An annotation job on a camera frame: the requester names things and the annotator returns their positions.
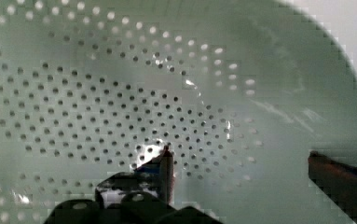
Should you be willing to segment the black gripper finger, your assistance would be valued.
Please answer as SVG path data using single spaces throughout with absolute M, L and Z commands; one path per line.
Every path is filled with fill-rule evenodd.
M 357 167 L 311 151 L 309 179 L 357 223 Z

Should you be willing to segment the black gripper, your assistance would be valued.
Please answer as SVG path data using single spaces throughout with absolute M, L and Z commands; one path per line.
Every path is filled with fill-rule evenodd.
M 173 162 L 165 146 L 132 172 L 119 172 L 99 183 L 96 202 L 60 203 L 44 224 L 223 224 L 193 206 L 177 210 L 167 204 L 172 200 Z

